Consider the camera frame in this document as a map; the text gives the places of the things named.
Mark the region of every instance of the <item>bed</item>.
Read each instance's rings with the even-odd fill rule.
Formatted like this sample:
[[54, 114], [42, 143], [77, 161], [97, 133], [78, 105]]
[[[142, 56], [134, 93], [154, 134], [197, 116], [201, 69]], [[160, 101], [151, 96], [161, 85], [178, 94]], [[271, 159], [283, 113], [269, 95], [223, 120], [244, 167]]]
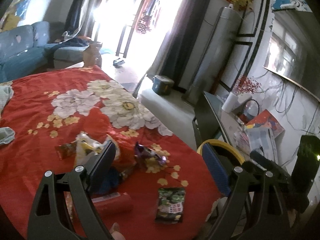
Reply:
[[[74, 156], [60, 160], [55, 146], [74, 141], [80, 131], [101, 143], [109, 134], [121, 154], [132, 158], [139, 142], [169, 160], [164, 170], [136, 168], [118, 187], [117, 192], [130, 195], [134, 208], [112, 216], [101, 212], [108, 228], [119, 223], [127, 240], [187, 240], [198, 234], [221, 196], [202, 157], [100, 68], [57, 70], [2, 85], [10, 85], [14, 95], [1, 114], [0, 127], [13, 129], [15, 139], [0, 146], [0, 205], [25, 238], [43, 174], [69, 172], [74, 165]], [[155, 223], [160, 187], [185, 187], [182, 223]]]

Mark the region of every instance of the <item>hand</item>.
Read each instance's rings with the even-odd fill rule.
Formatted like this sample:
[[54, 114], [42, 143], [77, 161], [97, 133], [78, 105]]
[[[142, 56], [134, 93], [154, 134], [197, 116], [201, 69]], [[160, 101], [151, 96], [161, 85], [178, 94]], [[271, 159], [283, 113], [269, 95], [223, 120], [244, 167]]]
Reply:
[[124, 236], [119, 232], [120, 226], [118, 223], [114, 223], [110, 229], [110, 233], [115, 240], [125, 240]]

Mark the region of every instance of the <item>metal screw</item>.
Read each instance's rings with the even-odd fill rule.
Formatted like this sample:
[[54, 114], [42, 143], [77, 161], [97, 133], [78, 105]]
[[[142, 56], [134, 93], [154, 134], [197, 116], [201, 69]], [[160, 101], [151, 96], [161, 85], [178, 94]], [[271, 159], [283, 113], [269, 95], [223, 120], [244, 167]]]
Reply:
[[46, 173], [44, 174], [46, 177], [50, 177], [52, 175], [52, 171], [46, 171]]
[[81, 172], [84, 170], [84, 166], [78, 166], [76, 167], [76, 172]]
[[236, 167], [234, 168], [234, 170], [235, 170], [235, 172], [237, 172], [237, 173], [241, 173], [241, 172], [243, 171], [243, 169], [242, 169], [241, 167], [239, 167], [239, 166], [236, 166]]
[[271, 171], [266, 171], [266, 176], [269, 178], [273, 177], [273, 173]]

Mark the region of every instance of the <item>white vase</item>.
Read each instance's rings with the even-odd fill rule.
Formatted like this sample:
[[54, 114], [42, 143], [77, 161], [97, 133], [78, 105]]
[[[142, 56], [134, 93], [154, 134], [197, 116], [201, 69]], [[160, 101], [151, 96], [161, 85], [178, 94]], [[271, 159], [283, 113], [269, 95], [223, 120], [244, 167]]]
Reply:
[[225, 111], [226, 113], [230, 113], [237, 102], [238, 102], [238, 96], [230, 92], [229, 96], [227, 97], [227, 100], [224, 102], [222, 106], [222, 110]]

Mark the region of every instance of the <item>dark curtain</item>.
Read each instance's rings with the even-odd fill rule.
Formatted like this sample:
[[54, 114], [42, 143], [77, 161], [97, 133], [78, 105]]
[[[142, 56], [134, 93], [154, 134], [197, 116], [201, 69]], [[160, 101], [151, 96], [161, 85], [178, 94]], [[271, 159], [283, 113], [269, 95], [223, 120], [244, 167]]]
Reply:
[[175, 81], [178, 86], [198, 37], [210, 0], [183, 0], [186, 7], [178, 12], [175, 24], [179, 25], [168, 53], [165, 55], [160, 75]]
[[65, 31], [67, 31], [69, 34], [74, 33], [75, 30], [80, 26], [82, 3], [83, 0], [73, 0], [72, 2], [65, 24]]

